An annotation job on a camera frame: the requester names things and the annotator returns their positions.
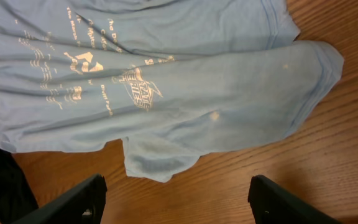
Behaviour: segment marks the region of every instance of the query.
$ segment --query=light spot on shirt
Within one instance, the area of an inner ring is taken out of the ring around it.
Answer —
[[[210,114],[209,118],[211,118],[212,120],[216,121],[217,119],[219,119],[219,113],[214,111]]]

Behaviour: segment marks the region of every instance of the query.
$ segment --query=t-shirt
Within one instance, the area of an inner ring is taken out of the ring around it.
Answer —
[[[277,141],[341,74],[331,46],[283,47],[297,34],[284,1],[0,1],[0,148],[123,138],[129,175],[167,181],[199,155]],[[209,141],[238,130],[253,135]]]

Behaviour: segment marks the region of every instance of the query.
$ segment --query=black object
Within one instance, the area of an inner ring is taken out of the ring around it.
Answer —
[[[13,224],[99,224],[106,192],[104,177],[96,174]]]
[[[0,222],[12,223],[37,208],[22,170],[10,153],[0,149]]]
[[[338,224],[263,175],[251,179],[248,202],[256,224]]]

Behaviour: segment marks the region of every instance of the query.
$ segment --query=wood grain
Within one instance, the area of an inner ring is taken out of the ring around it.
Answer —
[[[294,135],[204,156],[166,184],[126,177],[121,141],[93,153],[17,154],[39,204],[99,172],[108,185],[103,224],[254,223],[249,183],[263,174],[328,215],[358,223],[358,0],[288,0],[288,8],[299,39],[329,42],[345,58],[342,80]]]

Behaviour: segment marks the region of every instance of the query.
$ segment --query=brown wooden surface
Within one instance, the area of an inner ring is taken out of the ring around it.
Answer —
[[[254,223],[250,178],[264,174],[344,223],[358,223],[358,0],[289,0],[300,39],[344,56],[342,80],[288,139],[204,156],[167,184],[128,178],[121,141],[99,152],[18,154],[39,205],[99,172],[108,185],[103,224]]]

